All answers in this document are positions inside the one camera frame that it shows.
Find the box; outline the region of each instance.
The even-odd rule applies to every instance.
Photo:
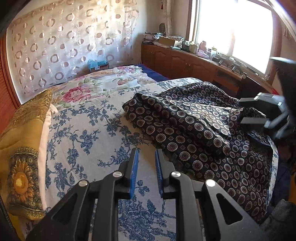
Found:
[[[182,41],[172,40],[165,37],[159,37],[158,42],[160,44],[163,44],[166,46],[173,46],[173,47],[177,47],[179,44],[182,44]]]

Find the bright window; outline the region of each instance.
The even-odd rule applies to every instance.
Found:
[[[196,42],[266,72],[273,38],[271,10],[249,0],[200,0]]]

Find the patterned curtain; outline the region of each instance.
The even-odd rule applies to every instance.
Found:
[[[163,0],[163,13],[165,19],[165,33],[166,36],[173,34],[172,30],[172,11],[174,0]]]
[[[59,0],[15,19],[7,57],[20,101],[88,74],[90,59],[129,64],[138,15],[136,0]]]

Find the dark patterned fabric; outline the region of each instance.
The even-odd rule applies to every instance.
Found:
[[[263,117],[209,82],[141,93],[123,105],[127,118],[192,179],[214,179],[256,221],[266,211],[272,148],[244,132],[243,117]]]

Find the blue sheet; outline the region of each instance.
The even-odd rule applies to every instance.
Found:
[[[154,79],[156,82],[161,82],[165,80],[169,80],[167,77],[162,76],[161,74],[153,71],[152,69],[149,69],[143,64],[136,64],[136,66],[139,66],[142,68],[143,72],[148,75],[148,77]]]

